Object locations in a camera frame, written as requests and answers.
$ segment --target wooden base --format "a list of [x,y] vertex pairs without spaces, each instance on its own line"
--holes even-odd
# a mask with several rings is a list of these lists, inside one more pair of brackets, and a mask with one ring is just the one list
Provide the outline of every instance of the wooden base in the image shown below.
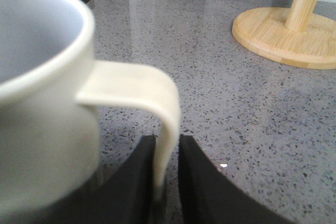
[[312,14],[306,31],[285,27],[288,8],[265,7],[241,13],[232,33],[248,50],[267,59],[310,69],[336,69],[336,21]]

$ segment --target countertop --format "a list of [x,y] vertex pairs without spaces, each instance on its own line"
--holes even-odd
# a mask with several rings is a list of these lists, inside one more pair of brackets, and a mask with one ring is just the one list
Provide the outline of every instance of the countertop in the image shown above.
[[[98,59],[144,63],[169,74],[181,99],[181,133],[249,196],[297,223],[336,220],[336,70],[281,65],[238,44],[241,12],[288,0],[92,0]],[[315,13],[336,19],[336,4]],[[160,122],[134,109],[99,109],[109,176]],[[182,223],[177,148],[167,222]]]

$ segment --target wooden pole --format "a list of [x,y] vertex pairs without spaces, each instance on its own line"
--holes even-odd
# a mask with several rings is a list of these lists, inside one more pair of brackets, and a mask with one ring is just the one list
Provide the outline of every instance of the wooden pole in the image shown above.
[[285,27],[294,31],[305,31],[317,0],[294,0]]

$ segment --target white mug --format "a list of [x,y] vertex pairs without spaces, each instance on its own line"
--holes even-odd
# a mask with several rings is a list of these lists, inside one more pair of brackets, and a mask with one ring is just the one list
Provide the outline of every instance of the white mug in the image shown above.
[[97,105],[162,121],[154,200],[180,128],[177,88],[150,66],[94,60],[94,18],[80,0],[0,0],[0,222],[33,220],[83,185],[99,162]]

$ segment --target ceramic mug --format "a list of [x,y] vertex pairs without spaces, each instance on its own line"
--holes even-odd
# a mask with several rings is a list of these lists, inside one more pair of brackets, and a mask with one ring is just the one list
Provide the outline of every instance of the ceramic mug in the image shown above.
[[100,162],[97,105],[160,118],[154,199],[162,195],[179,136],[177,88],[153,67],[94,60],[93,35],[80,0],[0,0],[1,223],[29,222],[92,176]]

